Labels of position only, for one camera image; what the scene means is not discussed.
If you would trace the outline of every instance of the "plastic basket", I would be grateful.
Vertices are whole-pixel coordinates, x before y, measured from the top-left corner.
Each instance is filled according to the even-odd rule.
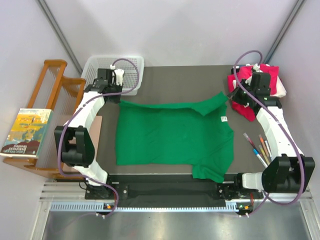
[[[117,59],[125,58],[131,60],[138,68],[139,71],[139,83],[134,90],[128,92],[126,96],[137,95],[138,89],[141,86],[142,77],[144,75],[145,62],[141,56],[115,56],[115,55],[97,55],[91,56],[85,63],[81,78],[86,80],[85,88],[94,82],[94,79],[98,77],[98,69],[109,69],[110,65]],[[122,91],[131,89],[137,80],[137,72],[135,68],[127,61],[118,61],[115,64],[117,69],[124,70],[123,75],[123,88]]]

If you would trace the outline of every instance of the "pink fabric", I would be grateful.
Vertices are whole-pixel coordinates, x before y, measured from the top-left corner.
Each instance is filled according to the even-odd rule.
[[[252,67],[253,66],[242,66],[240,67],[239,72],[237,73],[237,77],[241,81],[242,79],[248,79],[252,76]],[[270,94],[276,94],[277,93],[277,78],[279,73],[279,67],[278,66],[267,66],[265,64],[260,65],[260,69],[264,73],[270,74]],[[235,80],[235,75],[229,75],[227,77],[228,81],[228,89],[231,93],[234,90],[233,80]],[[254,111],[250,107],[245,107],[241,104],[238,104],[236,102],[232,102],[231,107],[236,110],[239,114],[243,115],[246,119],[248,119],[250,122],[254,121],[256,119]]]

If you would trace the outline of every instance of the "white label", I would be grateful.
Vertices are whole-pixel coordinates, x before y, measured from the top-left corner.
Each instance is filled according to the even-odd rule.
[[[228,118],[226,116],[221,117],[221,122],[228,122]]]

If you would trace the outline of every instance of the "green cloth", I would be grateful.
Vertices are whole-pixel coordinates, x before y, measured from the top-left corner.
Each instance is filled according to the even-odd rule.
[[[201,102],[137,104],[121,101],[116,130],[117,165],[191,164],[196,179],[224,181],[234,158],[227,97]]]

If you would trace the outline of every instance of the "book cover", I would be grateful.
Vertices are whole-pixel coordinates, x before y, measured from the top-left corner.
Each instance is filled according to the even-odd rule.
[[[21,108],[0,155],[38,158],[52,112],[51,109]]]

